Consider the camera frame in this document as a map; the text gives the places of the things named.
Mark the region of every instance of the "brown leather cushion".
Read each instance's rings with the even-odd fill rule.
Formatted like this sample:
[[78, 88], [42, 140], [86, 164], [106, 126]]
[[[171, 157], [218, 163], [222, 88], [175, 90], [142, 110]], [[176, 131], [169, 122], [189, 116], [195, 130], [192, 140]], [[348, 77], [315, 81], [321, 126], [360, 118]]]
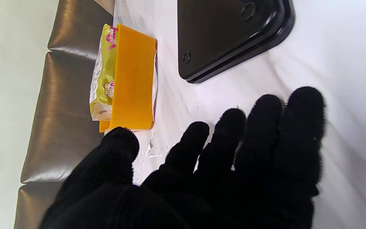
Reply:
[[112, 20], [93, 0], [60, 0], [48, 48], [95, 61], [103, 25]]
[[64, 53], [45, 59], [21, 182], [62, 181], [103, 135], [90, 116], [94, 63]]
[[19, 188], [14, 229], [36, 229], [62, 183], [26, 184]]

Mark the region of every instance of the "snack package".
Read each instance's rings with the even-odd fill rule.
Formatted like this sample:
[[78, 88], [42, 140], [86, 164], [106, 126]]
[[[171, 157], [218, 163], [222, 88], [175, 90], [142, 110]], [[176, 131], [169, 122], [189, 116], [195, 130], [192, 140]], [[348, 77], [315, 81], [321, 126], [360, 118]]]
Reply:
[[118, 30], [105, 24], [90, 86], [90, 114], [93, 121], [111, 120], [117, 44]]

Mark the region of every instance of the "glove finger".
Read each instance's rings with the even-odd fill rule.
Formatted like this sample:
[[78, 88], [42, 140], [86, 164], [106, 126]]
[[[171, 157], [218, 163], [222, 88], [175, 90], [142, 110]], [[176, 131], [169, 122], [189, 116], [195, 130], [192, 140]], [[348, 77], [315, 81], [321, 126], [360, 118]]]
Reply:
[[139, 142], [128, 129], [117, 127], [109, 132], [64, 181], [57, 197], [73, 193], [73, 201], [102, 184], [132, 184], [132, 162], [138, 155]]
[[235, 170], [255, 172], [266, 167], [278, 139], [282, 102], [266, 94], [258, 99], [248, 119], [244, 142], [235, 158]]
[[184, 132], [180, 142], [167, 154], [164, 166], [183, 174], [192, 174], [209, 132], [210, 128], [206, 123], [192, 123]]
[[242, 110], [228, 109], [215, 125], [211, 142], [200, 154], [198, 172], [229, 171], [245, 129]]
[[321, 139], [324, 134], [324, 101], [312, 87], [293, 92], [279, 126], [279, 142], [273, 166], [277, 174], [316, 184], [320, 179]]
[[141, 187], [158, 193], [181, 191], [185, 177], [193, 174], [197, 157], [208, 138], [209, 129], [206, 123], [192, 123], [180, 142], [169, 151], [165, 163], [151, 173]]

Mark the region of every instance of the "orange plastic container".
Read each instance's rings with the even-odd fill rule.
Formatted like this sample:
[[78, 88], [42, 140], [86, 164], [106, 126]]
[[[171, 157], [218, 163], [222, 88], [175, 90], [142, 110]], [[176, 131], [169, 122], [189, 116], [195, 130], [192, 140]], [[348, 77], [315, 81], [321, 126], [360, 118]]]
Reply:
[[156, 40], [118, 24], [118, 52], [111, 121], [100, 132], [118, 126], [150, 129], [153, 123], [152, 87]]

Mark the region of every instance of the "white table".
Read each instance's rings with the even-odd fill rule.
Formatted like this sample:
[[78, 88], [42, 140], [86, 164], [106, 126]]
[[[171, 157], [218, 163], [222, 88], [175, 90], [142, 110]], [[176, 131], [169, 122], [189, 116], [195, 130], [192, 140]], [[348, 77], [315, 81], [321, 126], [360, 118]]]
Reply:
[[164, 162], [197, 120], [211, 129], [230, 107], [248, 113], [263, 94], [286, 100], [313, 86], [327, 103], [324, 177], [315, 228], [366, 228], [366, 2], [294, 0], [296, 23], [278, 47], [201, 84], [179, 77], [177, 0], [116, 0], [114, 21], [158, 39], [159, 92], [153, 129], [137, 133], [134, 182]]

